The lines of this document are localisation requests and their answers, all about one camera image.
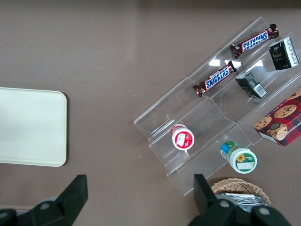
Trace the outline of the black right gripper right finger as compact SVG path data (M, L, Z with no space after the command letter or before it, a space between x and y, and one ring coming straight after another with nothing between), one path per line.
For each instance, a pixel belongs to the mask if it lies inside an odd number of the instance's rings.
M252 226L251 214L227 199L218 199L204 175L195 174L193 196L199 212L190 226Z

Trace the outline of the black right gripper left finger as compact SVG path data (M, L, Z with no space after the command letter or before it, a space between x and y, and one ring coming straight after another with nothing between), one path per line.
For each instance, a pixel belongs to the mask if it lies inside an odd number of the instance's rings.
M17 218L18 226L71 226L88 199L87 176L77 175L55 199L39 203Z

